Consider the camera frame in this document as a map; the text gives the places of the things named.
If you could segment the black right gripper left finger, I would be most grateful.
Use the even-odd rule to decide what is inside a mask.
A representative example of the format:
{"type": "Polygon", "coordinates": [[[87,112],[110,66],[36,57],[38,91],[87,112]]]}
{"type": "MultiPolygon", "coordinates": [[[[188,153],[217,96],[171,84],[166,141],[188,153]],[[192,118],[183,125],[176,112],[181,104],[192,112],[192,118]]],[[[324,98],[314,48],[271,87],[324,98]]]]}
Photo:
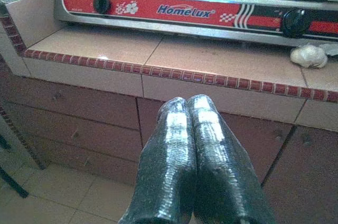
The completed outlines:
{"type": "Polygon", "coordinates": [[[196,154],[186,100],[175,97],[157,113],[138,164],[135,190],[119,223],[189,223],[194,208],[196,154]]]}

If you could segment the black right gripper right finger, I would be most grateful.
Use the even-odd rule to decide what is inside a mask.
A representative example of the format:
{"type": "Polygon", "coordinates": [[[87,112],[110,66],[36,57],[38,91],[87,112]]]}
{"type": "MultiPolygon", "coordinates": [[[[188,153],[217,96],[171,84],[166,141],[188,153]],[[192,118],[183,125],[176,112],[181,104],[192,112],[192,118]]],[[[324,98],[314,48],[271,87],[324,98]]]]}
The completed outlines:
{"type": "Polygon", "coordinates": [[[197,223],[275,223],[250,157],[212,99],[188,99],[196,163],[197,223]]]}

